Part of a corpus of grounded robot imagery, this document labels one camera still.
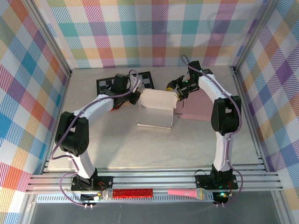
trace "black mounting plate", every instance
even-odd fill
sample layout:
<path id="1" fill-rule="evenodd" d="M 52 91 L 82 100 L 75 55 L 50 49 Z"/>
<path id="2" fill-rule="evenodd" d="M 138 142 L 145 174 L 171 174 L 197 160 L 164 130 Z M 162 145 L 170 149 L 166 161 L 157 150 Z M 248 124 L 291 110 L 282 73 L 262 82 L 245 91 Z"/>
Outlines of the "black mounting plate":
<path id="1" fill-rule="evenodd" d="M 113 177 L 112 176 L 96 176 L 93 178 L 94 186 L 87 187 L 80 182 L 73 181 L 71 185 L 71 191 L 102 191 L 107 188 L 112 188 L 113 185 Z"/>
<path id="2" fill-rule="evenodd" d="M 232 175 L 230 181 L 219 182 L 213 184 L 212 178 L 210 175 L 196 175 L 196 188 L 203 188 L 206 190 L 230 190 L 229 182 L 232 186 L 232 189 L 238 189 L 238 183 L 235 175 Z"/>

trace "red glitter microphone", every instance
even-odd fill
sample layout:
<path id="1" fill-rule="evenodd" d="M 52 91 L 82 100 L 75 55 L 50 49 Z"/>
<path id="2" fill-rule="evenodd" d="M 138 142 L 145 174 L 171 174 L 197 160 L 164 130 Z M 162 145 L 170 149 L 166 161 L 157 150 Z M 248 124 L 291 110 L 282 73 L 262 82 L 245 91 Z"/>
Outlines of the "red glitter microphone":
<path id="1" fill-rule="evenodd" d="M 153 197 L 153 189 L 111 189 L 103 190 L 103 198 L 112 200 L 115 198 L 145 198 Z"/>

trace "colorful plaid wallpaper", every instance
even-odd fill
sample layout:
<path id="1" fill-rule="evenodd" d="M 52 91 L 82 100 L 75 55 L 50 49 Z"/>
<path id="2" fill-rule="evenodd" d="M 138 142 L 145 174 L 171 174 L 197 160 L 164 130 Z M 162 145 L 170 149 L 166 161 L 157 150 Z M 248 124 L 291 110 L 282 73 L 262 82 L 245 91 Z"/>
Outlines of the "colorful plaid wallpaper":
<path id="1" fill-rule="evenodd" d="M 299 223 L 299 0 L 280 0 L 241 73 L 263 152 Z"/>
<path id="2" fill-rule="evenodd" d="M 0 224 L 41 167 L 67 76 L 21 0 L 0 1 Z"/>
<path id="3" fill-rule="evenodd" d="M 234 63 L 267 0 L 35 0 L 73 68 Z"/>

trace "open cardboard box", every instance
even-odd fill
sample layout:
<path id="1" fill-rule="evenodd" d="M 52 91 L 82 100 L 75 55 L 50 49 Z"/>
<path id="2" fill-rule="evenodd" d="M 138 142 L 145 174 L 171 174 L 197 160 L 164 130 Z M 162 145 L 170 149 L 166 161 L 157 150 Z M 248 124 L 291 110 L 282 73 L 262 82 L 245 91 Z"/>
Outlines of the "open cardboard box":
<path id="1" fill-rule="evenodd" d="M 177 101 L 175 92 L 143 90 L 139 98 L 137 125 L 171 129 Z"/>

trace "metal bracket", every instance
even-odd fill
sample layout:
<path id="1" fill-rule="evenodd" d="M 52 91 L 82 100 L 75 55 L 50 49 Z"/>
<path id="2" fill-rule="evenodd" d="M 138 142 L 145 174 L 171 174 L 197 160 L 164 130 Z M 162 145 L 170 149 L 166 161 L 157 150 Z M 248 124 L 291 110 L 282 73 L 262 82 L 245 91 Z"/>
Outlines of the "metal bracket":
<path id="1" fill-rule="evenodd" d="M 196 175 L 196 188 L 203 188 L 206 190 L 230 190 L 238 189 L 237 178 L 235 175 L 232 175 L 230 181 L 213 183 L 213 180 L 210 175 Z"/>
<path id="2" fill-rule="evenodd" d="M 112 185 L 112 176 L 95 176 L 92 180 L 92 186 L 88 186 L 79 179 L 78 175 L 75 175 L 72 178 L 71 191 L 103 191 L 112 188 Z"/>

